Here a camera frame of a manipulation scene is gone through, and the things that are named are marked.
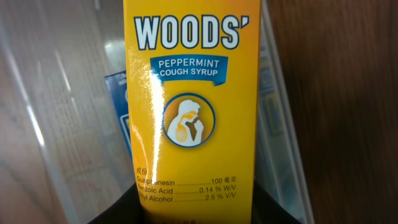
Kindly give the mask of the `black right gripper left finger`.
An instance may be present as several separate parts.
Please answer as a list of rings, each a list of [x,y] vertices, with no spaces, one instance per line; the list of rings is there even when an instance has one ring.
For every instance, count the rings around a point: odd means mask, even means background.
[[[112,206],[88,224],[145,224],[137,184],[133,184]]]

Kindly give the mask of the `blue Kool Fever box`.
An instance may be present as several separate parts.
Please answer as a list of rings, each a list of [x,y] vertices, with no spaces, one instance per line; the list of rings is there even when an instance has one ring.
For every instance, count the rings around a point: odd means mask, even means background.
[[[126,142],[129,157],[132,158],[126,71],[108,75],[104,78],[104,82],[113,102],[123,138]]]

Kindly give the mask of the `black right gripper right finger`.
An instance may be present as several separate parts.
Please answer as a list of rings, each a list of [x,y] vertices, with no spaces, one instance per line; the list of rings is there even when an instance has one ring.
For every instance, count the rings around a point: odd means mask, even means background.
[[[252,195],[252,224],[300,224],[255,180]]]

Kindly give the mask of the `yellow cough syrup box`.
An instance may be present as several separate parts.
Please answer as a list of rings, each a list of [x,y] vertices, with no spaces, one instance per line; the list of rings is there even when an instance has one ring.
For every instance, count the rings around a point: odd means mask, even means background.
[[[128,125],[149,223],[249,223],[261,2],[125,0]]]

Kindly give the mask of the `clear plastic container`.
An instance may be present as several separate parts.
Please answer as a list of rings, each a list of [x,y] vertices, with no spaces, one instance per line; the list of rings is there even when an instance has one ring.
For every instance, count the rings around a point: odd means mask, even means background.
[[[313,223],[263,4],[254,180]],[[88,223],[137,184],[104,78],[125,71],[122,1],[1,2],[1,222]]]

